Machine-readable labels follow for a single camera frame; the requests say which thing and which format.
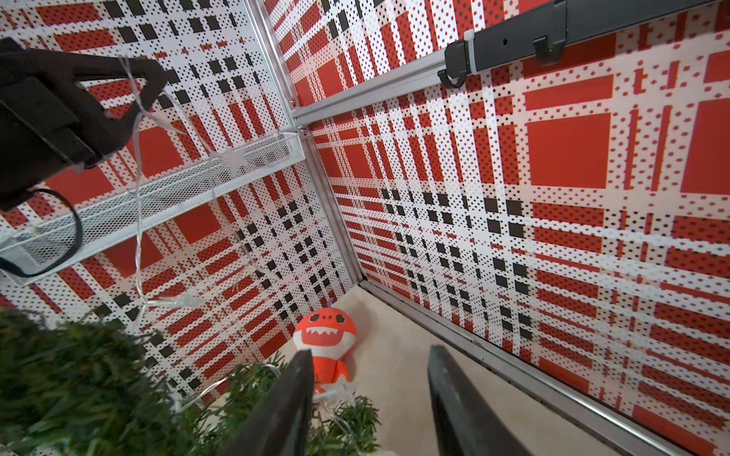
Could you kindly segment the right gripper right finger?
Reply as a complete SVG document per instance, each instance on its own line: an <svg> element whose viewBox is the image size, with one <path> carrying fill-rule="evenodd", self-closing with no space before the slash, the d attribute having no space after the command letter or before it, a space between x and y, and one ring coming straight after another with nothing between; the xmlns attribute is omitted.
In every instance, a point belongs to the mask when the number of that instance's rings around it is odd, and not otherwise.
<svg viewBox="0 0 730 456"><path fill-rule="evenodd" d="M431 347L427 376L441 455L530 454L445 347Z"/></svg>

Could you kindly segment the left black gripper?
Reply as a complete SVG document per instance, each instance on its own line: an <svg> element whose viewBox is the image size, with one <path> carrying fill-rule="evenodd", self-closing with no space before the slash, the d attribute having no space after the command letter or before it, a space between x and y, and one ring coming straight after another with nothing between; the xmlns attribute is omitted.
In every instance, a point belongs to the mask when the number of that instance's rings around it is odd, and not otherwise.
<svg viewBox="0 0 730 456"><path fill-rule="evenodd" d="M125 116L106 114L83 86L120 79L141 92ZM70 52L22 49L1 40L1 209L32 197L32 189L73 166L91 168L124 147L138 114L151 108L167 84L162 65Z"/></svg>

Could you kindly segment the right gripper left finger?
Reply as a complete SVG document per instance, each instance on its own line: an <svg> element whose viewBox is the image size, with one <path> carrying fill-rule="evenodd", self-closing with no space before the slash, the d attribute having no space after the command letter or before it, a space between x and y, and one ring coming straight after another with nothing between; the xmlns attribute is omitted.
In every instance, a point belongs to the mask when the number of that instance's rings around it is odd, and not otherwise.
<svg viewBox="0 0 730 456"><path fill-rule="evenodd" d="M314 393L311 351L298 351L268 397L252 412L222 455L303 455Z"/></svg>

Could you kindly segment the clear star string light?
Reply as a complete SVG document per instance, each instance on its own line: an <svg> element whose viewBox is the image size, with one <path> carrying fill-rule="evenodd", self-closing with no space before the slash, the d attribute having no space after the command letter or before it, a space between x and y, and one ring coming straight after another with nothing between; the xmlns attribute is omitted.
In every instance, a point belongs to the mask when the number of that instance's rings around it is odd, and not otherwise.
<svg viewBox="0 0 730 456"><path fill-rule="evenodd" d="M173 123L149 109L138 114L132 131L132 149L137 161L135 188L142 185L140 180L144 167L144 148L140 136L143 123L153 123L165 132L184 136L190 134L184 128L174 127ZM272 284L271 289L277 290L282 280L262 267L260 256L251 247L247 237L236 233L240 228L240 222L245 219L232 199L237 193L237 190L234 190L150 228L156 229L160 226L167 228L172 241L169 246L171 253L185 258L194 268L190 288L176 296L168 296L160 288L155 288L150 293L144 290L142 263L143 237L146 230L137 232L134 283L142 302L142 315L148 315L150 312L161 315L180 309L206 312L217 301L213 296L213 281L217 277L221 277L224 283L233 286L237 298L243 296L246 290L252 290L252 282L255 280L269 280Z"/></svg>

